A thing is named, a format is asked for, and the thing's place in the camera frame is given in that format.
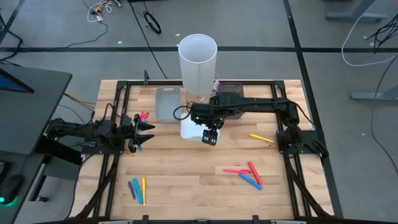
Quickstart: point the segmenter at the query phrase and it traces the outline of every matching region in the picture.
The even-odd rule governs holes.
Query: orange marker
[[[257,183],[259,183],[259,185],[262,185],[262,180],[260,179],[260,176],[259,176],[259,174],[257,173],[256,168],[254,168],[253,163],[252,163],[251,161],[249,161],[248,164],[249,164],[249,167],[250,167],[250,169],[251,169],[251,172],[253,173],[254,177],[255,177],[256,180],[257,180]]]

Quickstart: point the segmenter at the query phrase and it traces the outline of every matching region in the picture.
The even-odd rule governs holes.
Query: computer mouse
[[[24,182],[24,176],[12,175],[0,185],[0,203],[7,205],[18,195],[19,189]]]

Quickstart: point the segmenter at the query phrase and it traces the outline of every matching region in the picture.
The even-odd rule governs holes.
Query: computer monitor
[[[34,89],[0,68],[0,90],[33,93]]]

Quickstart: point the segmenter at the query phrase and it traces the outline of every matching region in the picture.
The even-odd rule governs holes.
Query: white plastic cup
[[[213,89],[216,71],[217,44],[209,36],[192,34],[178,45],[184,89],[197,96]]]

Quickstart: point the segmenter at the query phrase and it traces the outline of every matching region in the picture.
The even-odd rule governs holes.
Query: wooden table
[[[102,118],[106,104],[113,101],[116,82],[101,82],[96,119]],[[308,114],[300,80],[285,80],[285,85],[287,97],[297,102]],[[147,133],[155,134],[155,137],[145,142],[142,145],[144,149],[135,154],[125,148],[119,161],[111,219],[140,220],[143,215],[149,215],[151,220],[250,220],[252,215],[259,215],[260,219],[293,218],[284,160],[276,143],[275,114],[245,113],[239,120],[225,121],[219,143],[213,147],[182,139],[179,123],[162,124],[155,119],[157,87],[160,86],[133,86],[130,90],[127,115],[133,117],[141,110],[148,111],[147,122],[156,128]],[[245,86],[244,94],[246,97],[272,96],[271,89],[264,85]],[[301,113],[300,127],[302,130],[312,128]],[[273,139],[275,143],[250,138],[248,133]],[[96,190],[102,157],[93,156],[81,168],[72,216],[86,205]],[[319,157],[301,154],[300,158],[307,188],[318,203],[333,214]],[[253,161],[256,166],[264,182],[263,190],[256,189],[236,174],[223,172],[223,169],[249,169],[248,161]],[[132,199],[127,186],[133,177],[137,177],[141,184],[143,175],[147,177],[145,207]],[[100,214],[104,212],[106,194],[103,194]],[[300,214],[304,215],[298,188],[296,194]]]

